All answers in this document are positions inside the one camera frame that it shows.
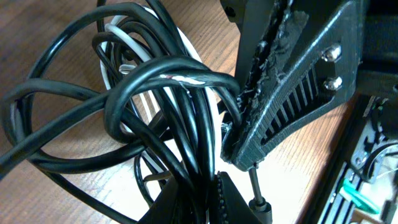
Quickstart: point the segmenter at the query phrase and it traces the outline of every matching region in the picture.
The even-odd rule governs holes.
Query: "hole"
[[[225,7],[224,11],[225,11],[225,14],[227,16],[229,16],[229,17],[235,17],[236,16],[235,10],[233,8],[229,7],[229,6]]]
[[[267,142],[267,140],[265,138],[262,138],[260,141],[260,144],[263,146],[266,144],[266,142]]]

